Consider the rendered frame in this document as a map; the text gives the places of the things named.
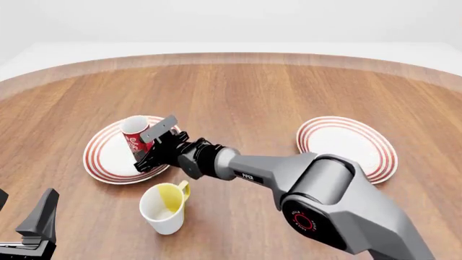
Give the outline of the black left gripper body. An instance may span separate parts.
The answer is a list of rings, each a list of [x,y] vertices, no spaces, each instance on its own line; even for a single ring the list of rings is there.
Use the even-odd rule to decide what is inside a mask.
[[[0,242],[0,260],[51,260],[56,237],[24,237],[22,242]]]

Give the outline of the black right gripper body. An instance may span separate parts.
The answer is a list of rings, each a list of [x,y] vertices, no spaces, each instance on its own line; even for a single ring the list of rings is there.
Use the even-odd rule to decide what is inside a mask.
[[[154,140],[154,144],[148,153],[134,164],[140,173],[148,173],[154,168],[162,165],[175,166],[179,168],[178,157],[181,151],[188,146],[189,136],[186,131],[171,129]]]

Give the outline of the red patterned mug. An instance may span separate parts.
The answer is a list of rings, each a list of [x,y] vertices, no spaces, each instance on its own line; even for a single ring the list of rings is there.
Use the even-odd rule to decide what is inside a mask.
[[[145,143],[141,140],[141,133],[150,128],[148,118],[146,116],[130,116],[122,120],[119,125],[131,153],[134,155],[136,151],[148,151],[153,146],[154,142]]]

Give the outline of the white plate with red rings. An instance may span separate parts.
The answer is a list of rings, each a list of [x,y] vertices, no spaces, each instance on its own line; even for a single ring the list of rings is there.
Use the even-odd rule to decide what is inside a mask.
[[[147,173],[136,170],[136,160],[119,127],[122,122],[107,125],[87,143],[82,155],[87,173],[97,181],[113,185],[139,183],[164,173],[169,165],[157,166]]]
[[[351,118],[312,118],[297,130],[296,145],[301,153],[338,155],[359,163],[373,184],[387,181],[398,170],[392,144],[372,127]]]

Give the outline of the white mug with yellow inside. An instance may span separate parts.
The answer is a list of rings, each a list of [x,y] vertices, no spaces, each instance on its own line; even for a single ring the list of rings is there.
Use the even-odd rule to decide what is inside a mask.
[[[160,235],[171,235],[184,223],[186,202],[191,194],[188,181],[159,183],[141,197],[139,211]]]

